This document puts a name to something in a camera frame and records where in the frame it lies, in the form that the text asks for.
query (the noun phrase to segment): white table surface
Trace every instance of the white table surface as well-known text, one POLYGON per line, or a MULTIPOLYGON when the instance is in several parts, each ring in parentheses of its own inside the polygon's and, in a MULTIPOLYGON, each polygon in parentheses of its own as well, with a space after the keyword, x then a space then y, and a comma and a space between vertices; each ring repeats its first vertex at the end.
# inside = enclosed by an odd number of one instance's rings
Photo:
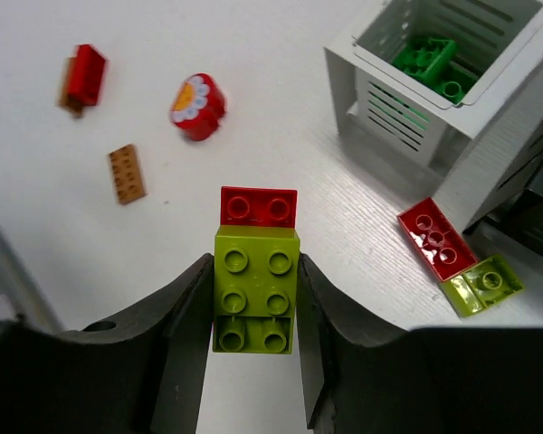
MULTIPOLYGON (((373 152, 374 139, 336 134, 322 46, 364 3, 0 1, 0 224, 65 326, 111 315, 213 252, 224 184, 298 189, 302 251, 386 320, 462 324, 395 222, 434 182, 373 152), (110 61, 100 105, 79 121, 57 107, 77 43, 110 61), (167 112, 199 71, 229 108, 192 144, 167 112), (128 143, 149 195, 123 207, 106 154, 128 143)), ((543 325, 543 291, 530 286, 465 324, 543 325)), ((307 432, 297 349, 210 354, 197 432, 307 432)))

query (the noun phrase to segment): tan duplo brick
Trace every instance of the tan duplo brick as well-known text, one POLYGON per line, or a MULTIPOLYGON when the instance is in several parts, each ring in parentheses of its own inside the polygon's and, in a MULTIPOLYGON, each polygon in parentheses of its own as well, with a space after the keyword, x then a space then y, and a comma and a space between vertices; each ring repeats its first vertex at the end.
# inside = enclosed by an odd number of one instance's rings
POLYGON ((126 205, 147 195, 134 145, 111 152, 109 160, 120 204, 126 205))

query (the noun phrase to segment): orange brick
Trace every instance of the orange brick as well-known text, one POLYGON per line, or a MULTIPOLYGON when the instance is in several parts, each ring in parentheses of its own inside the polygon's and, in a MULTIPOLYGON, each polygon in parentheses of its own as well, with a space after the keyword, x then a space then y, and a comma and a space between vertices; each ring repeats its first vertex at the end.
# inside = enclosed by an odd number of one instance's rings
POLYGON ((138 165, 135 145, 126 145, 109 154, 117 198, 126 205, 147 195, 138 165))
POLYGON ((74 66, 74 57, 70 57, 66 61, 64 79, 61 86, 61 96, 59 99, 59 106, 63 109, 66 109, 72 113, 76 118, 82 118, 82 112, 84 106, 74 98, 69 97, 69 84, 71 82, 72 68, 74 66))

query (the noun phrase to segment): white plastic container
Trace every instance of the white plastic container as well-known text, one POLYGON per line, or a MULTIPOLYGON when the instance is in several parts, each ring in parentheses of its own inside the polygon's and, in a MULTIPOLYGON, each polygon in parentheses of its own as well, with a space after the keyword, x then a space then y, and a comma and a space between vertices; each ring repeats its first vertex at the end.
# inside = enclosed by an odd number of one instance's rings
POLYGON ((461 213, 453 222, 459 230, 517 193, 543 156, 539 0, 374 0, 326 48, 326 59, 340 132, 352 119, 444 177, 438 193, 447 204, 439 206, 461 213), (420 35, 455 40, 455 67, 479 76, 458 105, 392 66, 420 35), (521 129, 511 134, 512 127, 521 129), (473 170, 486 158, 495 160, 490 173, 473 170), (466 176, 478 184, 461 192, 466 176))

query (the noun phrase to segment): green brick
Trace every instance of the green brick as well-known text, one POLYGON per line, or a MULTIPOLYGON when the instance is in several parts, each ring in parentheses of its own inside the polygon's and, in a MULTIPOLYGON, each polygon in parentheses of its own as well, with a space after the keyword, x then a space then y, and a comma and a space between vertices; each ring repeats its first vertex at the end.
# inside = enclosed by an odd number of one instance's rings
POLYGON ((432 87, 456 53, 456 42, 431 37, 414 38, 393 65, 406 75, 432 87))
POLYGON ((219 228, 214 351, 291 353, 299 257, 300 238, 293 229, 219 228))
POLYGON ((459 316, 471 316, 524 289, 501 255, 479 262, 441 284, 459 316))
POLYGON ((447 98, 451 103, 458 104, 471 90, 479 78, 464 68, 448 65, 433 89, 439 95, 447 98))

